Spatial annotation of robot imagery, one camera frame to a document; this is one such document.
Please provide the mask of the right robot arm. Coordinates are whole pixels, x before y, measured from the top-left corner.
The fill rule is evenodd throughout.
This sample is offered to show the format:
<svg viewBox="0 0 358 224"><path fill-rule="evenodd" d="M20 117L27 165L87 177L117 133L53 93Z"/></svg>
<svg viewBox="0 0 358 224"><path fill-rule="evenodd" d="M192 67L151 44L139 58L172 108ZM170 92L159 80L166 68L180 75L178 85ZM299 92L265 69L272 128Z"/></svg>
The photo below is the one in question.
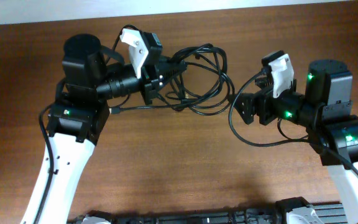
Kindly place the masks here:
<svg viewBox="0 0 358 224"><path fill-rule="evenodd" d="M303 142L320 156L339 193L348 223L358 223L358 116L351 113L352 73L337 60L309 65L304 94L296 91L288 55L265 57L252 81L256 93L240 90L231 109L246 124L258 116L261 124L281 119L306 129Z"/></svg>

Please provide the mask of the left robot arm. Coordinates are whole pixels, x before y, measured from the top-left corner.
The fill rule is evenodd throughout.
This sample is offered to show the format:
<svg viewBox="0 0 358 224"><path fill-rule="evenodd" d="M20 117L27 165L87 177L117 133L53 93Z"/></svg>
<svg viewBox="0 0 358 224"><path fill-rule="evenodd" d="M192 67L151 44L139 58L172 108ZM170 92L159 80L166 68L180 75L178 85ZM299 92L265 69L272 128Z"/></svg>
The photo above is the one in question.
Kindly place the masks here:
<svg viewBox="0 0 358 224"><path fill-rule="evenodd" d="M154 33L124 29L120 41L129 46L130 62L91 34L78 34L64 44L65 77L55 101L41 116L45 139L42 166L23 223L65 223L81 174L110 114L113 98L141 93L151 104L158 91L186 70L186 63L162 55Z"/></svg>

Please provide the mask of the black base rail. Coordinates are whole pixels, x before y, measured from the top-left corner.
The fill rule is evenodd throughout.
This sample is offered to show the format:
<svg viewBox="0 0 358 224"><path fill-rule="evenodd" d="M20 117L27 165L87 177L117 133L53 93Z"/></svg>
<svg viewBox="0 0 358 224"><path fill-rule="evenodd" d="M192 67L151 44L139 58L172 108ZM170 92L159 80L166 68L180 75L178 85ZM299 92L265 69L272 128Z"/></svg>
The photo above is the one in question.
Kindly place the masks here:
<svg viewBox="0 0 358 224"><path fill-rule="evenodd" d="M165 223L347 223L339 202L312 204L303 197L293 197L259 208L237 208L215 212L195 211L171 214L136 213L113 215L92 210L68 220L68 223L165 224Z"/></svg>

